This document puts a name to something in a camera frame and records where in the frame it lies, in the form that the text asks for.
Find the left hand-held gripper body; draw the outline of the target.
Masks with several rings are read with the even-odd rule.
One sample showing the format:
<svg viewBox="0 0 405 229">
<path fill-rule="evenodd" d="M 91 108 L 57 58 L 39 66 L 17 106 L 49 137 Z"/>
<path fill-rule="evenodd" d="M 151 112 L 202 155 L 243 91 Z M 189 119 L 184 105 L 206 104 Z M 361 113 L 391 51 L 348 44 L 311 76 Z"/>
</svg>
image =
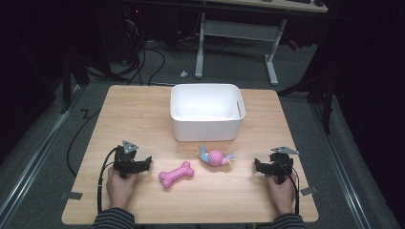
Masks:
<svg viewBox="0 0 405 229">
<path fill-rule="evenodd" d="M 134 158 L 139 146 L 127 140 L 122 141 L 122 145 L 117 147 L 113 167 L 119 172 L 119 176 L 127 178 L 129 174 L 137 174 L 138 168 Z"/>
</svg>

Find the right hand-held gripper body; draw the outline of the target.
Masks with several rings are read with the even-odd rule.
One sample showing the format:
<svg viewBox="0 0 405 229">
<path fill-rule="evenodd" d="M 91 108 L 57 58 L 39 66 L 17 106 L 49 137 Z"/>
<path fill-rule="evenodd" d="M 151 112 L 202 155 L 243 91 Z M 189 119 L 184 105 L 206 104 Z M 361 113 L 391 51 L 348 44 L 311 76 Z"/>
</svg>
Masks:
<svg viewBox="0 0 405 229">
<path fill-rule="evenodd" d="M 287 146 L 271 148 L 269 156 L 271 165 L 274 167 L 273 176 L 277 177 L 277 184 L 281 184 L 290 176 L 293 171 L 293 158 L 290 155 L 299 156 L 300 153 Z"/>
</svg>

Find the pink bone toy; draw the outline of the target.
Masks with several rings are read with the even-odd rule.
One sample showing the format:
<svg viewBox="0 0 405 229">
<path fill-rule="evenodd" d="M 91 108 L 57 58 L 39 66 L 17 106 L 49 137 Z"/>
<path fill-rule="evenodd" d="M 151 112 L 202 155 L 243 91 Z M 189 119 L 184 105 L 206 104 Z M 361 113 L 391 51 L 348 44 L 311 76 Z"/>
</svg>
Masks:
<svg viewBox="0 0 405 229">
<path fill-rule="evenodd" d="M 194 169 L 189 161 L 184 161 L 182 165 L 171 172 L 160 172 L 159 179 L 163 188 L 170 188 L 175 181 L 184 177 L 193 177 Z"/>
</svg>

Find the pink and blue rope toy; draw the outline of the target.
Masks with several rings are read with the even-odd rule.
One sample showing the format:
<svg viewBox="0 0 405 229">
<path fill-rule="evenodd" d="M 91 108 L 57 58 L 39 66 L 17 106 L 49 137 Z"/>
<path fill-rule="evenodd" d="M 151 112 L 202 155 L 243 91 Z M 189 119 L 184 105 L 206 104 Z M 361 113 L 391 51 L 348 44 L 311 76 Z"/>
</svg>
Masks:
<svg viewBox="0 0 405 229">
<path fill-rule="evenodd" d="M 210 152 L 207 152 L 205 150 L 204 145 L 201 145 L 199 147 L 199 157 L 203 162 L 207 163 L 212 167 L 230 165 L 236 158 L 233 153 L 224 155 L 222 152 L 218 150 L 212 150 Z"/>
</svg>

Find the white plastic bin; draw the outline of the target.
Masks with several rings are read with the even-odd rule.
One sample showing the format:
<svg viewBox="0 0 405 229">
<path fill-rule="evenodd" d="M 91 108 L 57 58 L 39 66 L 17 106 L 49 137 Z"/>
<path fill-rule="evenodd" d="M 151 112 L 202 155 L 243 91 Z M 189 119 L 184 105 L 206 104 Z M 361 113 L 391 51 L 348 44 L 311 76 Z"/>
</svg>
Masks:
<svg viewBox="0 0 405 229">
<path fill-rule="evenodd" d="M 245 104 L 233 84 L 179 84 L 171 90 L 170 115 L 178 141 L 233 140 L 245 118 Z"/>
</svg>

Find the person's left hand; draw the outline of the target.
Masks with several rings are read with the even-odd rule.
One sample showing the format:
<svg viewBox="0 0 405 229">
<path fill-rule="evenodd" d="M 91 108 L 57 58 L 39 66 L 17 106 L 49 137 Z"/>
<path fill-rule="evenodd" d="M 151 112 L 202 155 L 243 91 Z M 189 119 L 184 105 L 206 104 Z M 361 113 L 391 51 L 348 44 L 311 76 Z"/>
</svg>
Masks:
<svg viewBox="0 0 405 229">
<path fill-rule="evenodd" d="M 137 174 L 122 178 L 119 171 L 115 170 L 113 167 L 109 168 L 106 188 L 111 208 L 127 208 L 128 202 L 133 195 L 137 178 Z"/>
</svg>

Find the person's right hand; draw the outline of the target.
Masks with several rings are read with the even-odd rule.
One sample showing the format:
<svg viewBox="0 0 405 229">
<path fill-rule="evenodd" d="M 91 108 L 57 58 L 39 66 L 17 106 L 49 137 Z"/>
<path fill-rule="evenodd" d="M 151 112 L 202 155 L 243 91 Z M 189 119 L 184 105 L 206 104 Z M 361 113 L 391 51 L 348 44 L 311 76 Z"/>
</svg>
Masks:
<svg viewBox="0 0 405 229">
<path fill-rule="evenodd" d="M 266 178 L 269 187 L 270 199 L 279 215 L 294 213 L 294 183 L 296 179 L 296 175 L 292 174 L 291 179 L 287 178 L 283 183 L 277 184 L 276 177 Z"/>
</svg>

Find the dark metal stand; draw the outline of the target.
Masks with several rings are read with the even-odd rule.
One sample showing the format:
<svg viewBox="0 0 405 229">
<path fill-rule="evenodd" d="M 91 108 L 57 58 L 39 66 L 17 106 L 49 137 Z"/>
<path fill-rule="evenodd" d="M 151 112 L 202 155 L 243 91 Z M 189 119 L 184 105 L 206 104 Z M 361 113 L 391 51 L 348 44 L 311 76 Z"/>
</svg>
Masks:
<svg viewBox="0 0 405 229">
<path fill-rule="evenodd" d="M 315 76 L 312 79 L 304 80 L 298 84 L 290 86 L 277 94 L 286 96 L 294 92 L 308 90 L 308 103 L 323 102 L 323 112 L 321 123 L 324 131 L 330 134 L 330 115 L 332 112 L 332 96 L 333 96 L 334 80 L 332 76 Z"/>
<path fill-rule="evenodd" d="M 87 74 L 85 59 L 76 54 L 68 55 L 63 62 L 62 75 L 62 95 L 63 108 L 61 113 L 65 114 L 72 104 L 72 78 L 78 85 L 86 86 L 90 82 L 90 77 Z"/>
</svg>

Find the desk with white legs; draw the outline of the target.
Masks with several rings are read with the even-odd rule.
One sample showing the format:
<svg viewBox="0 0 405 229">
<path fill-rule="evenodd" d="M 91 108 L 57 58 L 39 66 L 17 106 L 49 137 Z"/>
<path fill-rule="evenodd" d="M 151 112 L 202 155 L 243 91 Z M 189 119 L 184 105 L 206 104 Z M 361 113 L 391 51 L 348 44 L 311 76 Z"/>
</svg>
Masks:
<svg viewBox="0 0 405 229">
<path fill-rule="evenodd" d="M 329 11 L 324 0 L 199 0 L 202 7 L 252 7 L 257 10 L 279 12 L 320 13 Z M 206 36 L 265 41 L 271 44 L 269 53 L 264 55 L 268 79 L 271 85 L 278 85 L 273 58 L 279 46 L 287 23 L 284 16 L 275 23 L 237 22 L 235 19 L 206 19 L 200 14 L 199 49 L 196 59 L 195 77 L 203 77 L 204 39 Z"/>
</svg>

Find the metal floor rail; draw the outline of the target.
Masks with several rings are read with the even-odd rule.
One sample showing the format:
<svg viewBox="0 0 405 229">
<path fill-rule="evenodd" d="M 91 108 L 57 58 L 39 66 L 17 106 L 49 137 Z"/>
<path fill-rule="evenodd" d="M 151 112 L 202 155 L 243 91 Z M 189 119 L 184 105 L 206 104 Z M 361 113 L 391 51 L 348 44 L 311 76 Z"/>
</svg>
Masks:
<svg viewBox="0 0 405 229">
<path fill-rule="evenodd" d="M 88 144 L 85 116 L 92 108 L 88 89 L 75 86 L 73 104 L 63 114 L 62 91 L 31 125 L 0 165 L 0 229 L 59 228 Z"/>
<path fill-rule="evenodd" d="M 309 104 L 309 108 L 314 115 L 316 124 L 322 134 L 322 137 L 324 138 L 324 141 L 326 142 L 332 169 L 335 172 L 335 176 L 339 182 L 345 200 L 350 208 L 357 229 L 371 229 L 370 222 L 366 216 L 358 194 L 352 185 L 345 166 L 341 158 L 339 157 L 333 139 L 330 134 L 327 133 L 323 126 L 322 114 L 319 107 L 314 104 Z"/>
</svg>

